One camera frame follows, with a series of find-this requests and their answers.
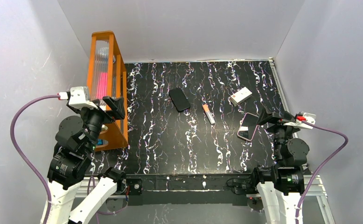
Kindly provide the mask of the phone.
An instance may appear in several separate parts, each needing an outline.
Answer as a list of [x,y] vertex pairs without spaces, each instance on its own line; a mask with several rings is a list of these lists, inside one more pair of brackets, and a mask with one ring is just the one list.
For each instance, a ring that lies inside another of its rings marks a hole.
[[240,122],[237,137],[245,141],[252,141],[258,129],[257,121],[257,115],[246,113]]

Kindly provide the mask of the black phone case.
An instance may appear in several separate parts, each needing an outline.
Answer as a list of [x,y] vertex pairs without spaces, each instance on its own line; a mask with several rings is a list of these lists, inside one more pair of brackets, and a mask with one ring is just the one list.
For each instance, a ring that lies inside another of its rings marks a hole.
[[183,112],[190,108],[190,103],[181,88],[171,89],[168,94],[178,112]]

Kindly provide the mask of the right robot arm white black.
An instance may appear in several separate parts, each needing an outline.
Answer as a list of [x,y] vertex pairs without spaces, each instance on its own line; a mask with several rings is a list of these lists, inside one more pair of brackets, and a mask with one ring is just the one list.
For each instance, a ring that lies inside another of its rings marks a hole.
[[303,165],[307,162],[309,146],[305,141],[293,137],[305,124],[315,123],[315,117],[308,113],[280,116],[264,108],[257,124],[270,124],[266,129],[273,134],[275,164],[269,168],[254,168],[250,186],[258,191],[262,199],[266,221],[269,224],[295,224],[294,215],[300,212],[297,205],[305,191]]

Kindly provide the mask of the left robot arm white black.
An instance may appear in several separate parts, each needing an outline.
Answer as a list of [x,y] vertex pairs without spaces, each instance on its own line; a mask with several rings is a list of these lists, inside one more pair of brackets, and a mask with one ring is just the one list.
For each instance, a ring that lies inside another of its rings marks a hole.
[[72,101],[67,106],[75,113],[62,120],[56,133],[54,156],[48,178],[49,199],[41,219],[42,224],[86,224],[106,199],[116,193],[126,178],[123,171],[107,169],[98,175],[99,182],[92,192],[73,210],[76,198],[88,169],[90,154],[96,149],[102,126],[124,119],[124,98],[105,96],[102,100],[110,107],[104,111],[98,99]]

